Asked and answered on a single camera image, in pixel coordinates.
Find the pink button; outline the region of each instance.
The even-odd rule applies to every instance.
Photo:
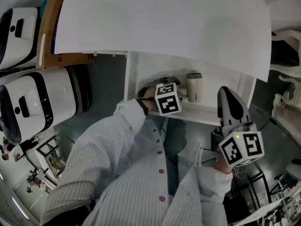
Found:
[[[159,200],[160,200],[161,202],[165,202],[165,197],[160,196],[160,197],[159,197]]]

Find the sleeve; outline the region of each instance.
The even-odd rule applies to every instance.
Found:
[[[222,173],[212,167],[196,169],[202,201],[202,222],[204,226],[227,225],[222,204],[225,194],[231,190],[233,174]]]
[[[22,149],[21,149],[21,147],[19,145],[15,146],[14,148],[15,148],[15,157],[18,154],[20,155],[20,157],[23,156],[24,153],[23,153],[23,151],[22,151]]]
[[[10,162],[15,162],[15,157],[14,157],[14,156],[11,156],[11,155],[9,155],[9,157],[8,157],[8,161],[10,161]]]
[[[8,160],[11,162],[15,162],[15,157],[16,157],[16,148],[14,147],[8,154]]]
[[[95,123],[78,138],[58,186],[46,201],[41,225],[101,195],[144,121],[143,109],[136,100],[130,100],[119,104],[113,116]]]

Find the cable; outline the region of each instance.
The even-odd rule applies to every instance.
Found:
[[[286,131],[283,129],[283,128],[281,128],[278,124],[277,124],[277,122],[274,120],[274,119],[272,119],[272,118],[269,118],[268,119],[268,121],[267,121],[267,123],[265,123],[260,129],[259,129],[259,131],[261,131],[263,128],[265,128],[266,127],[266,125],[269,123],[269,122],[272,122],[275,126],[278,126],[295,144],[296,144],[296,146],[301,150],[301,147],[298,145],[298,143],[289,135],[289,134],[287,134],[286,133]]]
[[[205,164],[205,163],[211,162],[211,161],[217,161],[217,159],[211,159],[211,160],[207,160],[207,161],[202,161],[202,164]]]
[[[202,161],[202,163],[206,163],[206,162],[210,162],[210,161],[216,161],[218,158],[219,158],[218,156],[214,156],[214,157],[211,157],[207,160]]]
[[[267,126],[267,124],[269,123],[271,118],[268,119],[268,121],[259,129],[259,131],[261,131],[263,128],[265,128]]]
[[[266,195],[266,193],[260,194],[260,195],[258,196],[258,201],[260,201],[261,199],[263,199],[265,195]]]
[[[148,100],[148,101],[155,101],[154,97],[149,97],[149,98],[138,98],[139,100]]]
[[[235,173],[233,173],[233,176],[235,176],[235,178],[243,179],[247,176],[247,174],[248,174],[247,170],[239,171],[239,167],[237,167],[237,170],[235,168],[236,167],[233,168],[235,170]],[[246,174],[243,177],[238,176],[239,173],[244,173],[244,172],[246,172]]]
[[[211,149],[206,149],[206,148],[203,148],[203,150],[204,150],[204,151],[210,151],[210,152],[214,152],[214,153],[219,153],[219,154],[221,154],[220,152],[218,152],[218,151],[215,151],[215,150],[211,150]]]
[[[299,147],[299,145],[298,145],[298,143],[294,140],[294,139],[292,139],[291,138],[291,136],[289,135],[289,134],[287,134],[280,126],[278,126],[295,144],[296,144],[296,146],[301,150],[301,147]]]
[[[236,176],[236,169],[235,169],[235,168],[232,168],[232,169],[235,170],[235,173],[232,172],[232,174],[233,174],[233,179],[232,179],[231,185],[232,185],[232,183],[234,182],[234,178],[235,178],[234,175]]]

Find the black handle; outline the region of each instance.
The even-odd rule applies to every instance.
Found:
[[[23,29],[24,19],[19,19],[16,24],[16,31],[15,31],[15,37],[20,38],[22,35],[22,29]]]
[[[22,96],[19,99],[19,104],[20,104],[20,109],[22,112],[22,115],[24,118],[28,118],[29,117],[29,111],[28,111],[28,107],[27,107],[27,103],[26,103],[26,99],[24,96]]]

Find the white cube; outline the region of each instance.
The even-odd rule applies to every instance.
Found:
[[[160,111],[160,115],[169,115],[182,111],[175,83],[157,85],[155,100]]]
[[[232,132],[219,147],[230,167],[247,165],[264,156],[260,131]]]

